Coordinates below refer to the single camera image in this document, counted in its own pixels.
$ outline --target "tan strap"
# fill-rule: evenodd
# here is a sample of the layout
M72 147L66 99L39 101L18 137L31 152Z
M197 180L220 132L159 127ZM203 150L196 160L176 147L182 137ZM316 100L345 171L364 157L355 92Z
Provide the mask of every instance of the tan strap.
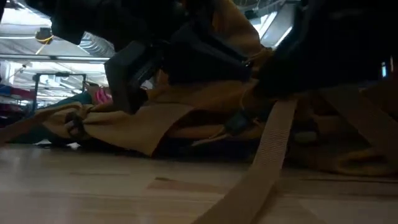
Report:
M239 183L194 224L249 224L255 219L282 168L296 104L297 100L276 102L252 166Z
M63 105L63 106L58 106L55 108L50 108L43 110L40 113L35 114L34 116L20 120L14 124L11 124L5 128L0 129L0 144L4 144L21 134L27 133L30 131L33 127L42 124L44 121L46 121L51 115L62 111L62 110L67 110L70 108L76 108L80 109L81 105L79 104L69 104L69 105Z
M361 95L378 105L384 112L398 113L398 80L387 78L361 91Z
M356 87L321 90L325 99L391 164L398 166L398 123L361 96Z

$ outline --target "nylon webbing strap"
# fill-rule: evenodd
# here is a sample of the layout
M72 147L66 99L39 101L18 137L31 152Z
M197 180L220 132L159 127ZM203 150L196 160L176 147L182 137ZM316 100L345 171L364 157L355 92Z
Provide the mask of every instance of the nylon webbing strap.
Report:
M398 123L361 96L357 88L321 90L325 99L386 159L398 166Z
M296 104L296 100L289 100L274 105L252 166L224 198L193 224L249 224L254 220L282 168Z
M46 109L40 113L35 114L33 117L20 120L6 126L5 128L0 129L0 144L4 144L21 134L27 133L33 127L42 124L46 121L51 115L55 114L56 112L67 110L70 108L80 109L78 104L70 104L65 106L59 106L56 108Z

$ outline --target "ceiling light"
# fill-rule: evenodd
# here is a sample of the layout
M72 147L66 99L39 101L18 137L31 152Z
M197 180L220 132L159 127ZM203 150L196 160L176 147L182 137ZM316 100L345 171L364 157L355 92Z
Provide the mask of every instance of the ceiling light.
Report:
M267 16L265 18L261 18L262 26L261 26L261 28L259 30L260 39L262 39L264 34L266 34L268 28L271 26L271 24L274 21L274 19L275 19L277 14L278 14L278 12L273 12L273 13L269 14L269 16Z
M287 34L289 34L290 31L292 31L292 29L293 29L293 27L291 26L291 27L289 27L289 28L285 31L285 33L282 35L282 37L280 37L280 39L278 40L278 42L276 42L276 44L274 45L274 48L277 48L277 47L278 47L278 45L282 42L282 40L285 39L285 37L287 36Z
M50 19L42 18L33 13L31 10L28 10L28 8L26 8L25 10L4 9L1 23L32 26L51 26Z

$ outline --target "strap buckle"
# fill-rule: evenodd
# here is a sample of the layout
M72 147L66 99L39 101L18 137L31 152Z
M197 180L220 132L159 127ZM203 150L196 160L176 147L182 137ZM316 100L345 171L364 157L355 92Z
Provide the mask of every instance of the strap buckle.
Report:
M231 136L237 136L254 124L254 120L266 122L274 104L267 105L260 113L251 113L240 109L225 124L225 131Z
M82 140L86 135L83 120L76 112L70 112L65 117L65 127L74 140Z

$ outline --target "tan bag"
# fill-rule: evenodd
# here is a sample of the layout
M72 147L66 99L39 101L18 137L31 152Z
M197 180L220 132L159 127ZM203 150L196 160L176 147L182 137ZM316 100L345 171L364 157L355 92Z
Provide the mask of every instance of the tan bag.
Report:
M257 66L263 63L270 52L261 47L254 28L231 1L217 3L216 30L218 27L221 35L252 60L258 59ZM302 94L279 100L266 122L254 120L253 125L238 135L226 133L223 125L237 111L257 114L265 105L274 103L253 96L251 90L256 82L252 79L247 83L164 85L149 90L149 101L134 115L113 111L109 105L78 103L38 110L33 118L0 130L0 141L6 142L40 123L64 138L96 138L149 156L163 138L200 139L196 144L260 138L247 174L195 224L250 224L262 208L270 208L274 196L271 189L278 179L289 139L293 139L289 144L289 159L308 167L350 175L387 175L397 171L398 124L390 116L398 112L393 94L395 81L386 80L361 92L343 86L320 90L317 95ZM330 111L335 114L325 116ZM65 124L68 114L74 114L74 119ZM303 131L295 128L295 123L310 120L315 121L318 130L311 142L306 142L312 144L308 146L298 141ZM355 138L342 142L342 139L336 141L335 136Z

